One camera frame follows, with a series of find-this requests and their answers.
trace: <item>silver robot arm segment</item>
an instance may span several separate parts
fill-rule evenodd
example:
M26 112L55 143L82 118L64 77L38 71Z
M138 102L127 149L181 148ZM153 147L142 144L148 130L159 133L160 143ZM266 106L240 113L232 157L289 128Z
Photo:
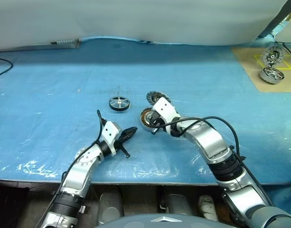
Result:
M153 106L155 111L151 122L159 125L184 119L164 97ZM195 120L186 120L165 126L165 131L178 135ZM187 129L183 137L200 149L219 186L224 190L223 199L229 205L233 217L251 228L273 228L281 223L291 227L291 215L272 207L254 179L241 165L240 158L226 145L222 136L205 122L199 122Z
M136 130L136 127L129 128L123 131L123 133L128 131L128 134L121 134L122 130L117 123L111 121L105 123L102 130L103 140L86 151L70 169L41 228L73 228L77 224L77 214L83 213L85 209L82 203L91 185L94 169L104 160L104 155L114 156L116 149L125 150L122 142L129 139ZM85 148L81 149L76 157L84 150Z

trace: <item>table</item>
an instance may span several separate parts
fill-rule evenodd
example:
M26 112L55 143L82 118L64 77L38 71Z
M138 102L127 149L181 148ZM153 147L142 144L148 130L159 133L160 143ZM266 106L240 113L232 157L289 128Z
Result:
M146 93L162 91L182 116L226 119L261 183L291 182L291 93L257 91L230 47L93 39L79 49L0 57L14 63L0 76L0 180L60 182L76 152L97 137L99 109L138 131L124 145L131 157L105 158L94 183L215 184L191 143L141 127ZM0 71L5 67L0 62ZM129 98L131 108L110 109L115 95ZM234 144L226 126L211 123Z

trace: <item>metal ring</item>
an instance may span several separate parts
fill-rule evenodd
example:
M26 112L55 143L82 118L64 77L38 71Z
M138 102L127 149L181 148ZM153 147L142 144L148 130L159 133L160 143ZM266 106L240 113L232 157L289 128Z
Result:
M112 97L109 102L109 107L115 111L125 111L130 107L129 99L123 96L114 96Z

